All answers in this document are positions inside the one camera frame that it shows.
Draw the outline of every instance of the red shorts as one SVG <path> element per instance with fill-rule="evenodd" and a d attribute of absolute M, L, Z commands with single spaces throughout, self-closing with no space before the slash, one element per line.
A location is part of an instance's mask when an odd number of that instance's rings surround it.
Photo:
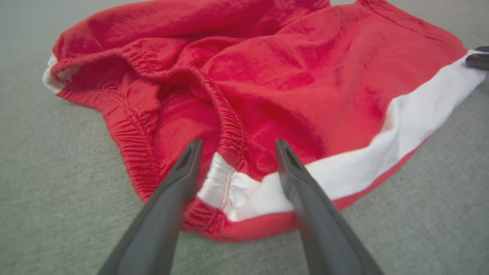
<path fill-rule="evenodd" d="M 248 240 L 296 227 L 276 139 L 343 209 L 483 81 L 467 55 L 452 34 L 384 0 L 166 0 L 67 30 L 43 80 L 102 112 L 143 200 L 203 139 L 183 229 Z"/>

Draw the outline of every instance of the gray background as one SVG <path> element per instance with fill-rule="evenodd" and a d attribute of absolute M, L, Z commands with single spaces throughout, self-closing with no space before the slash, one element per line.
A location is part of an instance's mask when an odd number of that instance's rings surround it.
<path fill-rule="evenodd" d="M 63 30 L 130 0 L 0 0 L 0 274 L 94 274 L 142 207 L 101 115 L 41 84 Z M 351 1 L 333 1 L 333 4 Z M 394 0 L 466 47 L 487 0 Z M 343 212 L 387 274 L 489 273 L 489 85 Z M 303 274 L 298 232 L 243 243 L 181 233 L 175 274 Z"/>

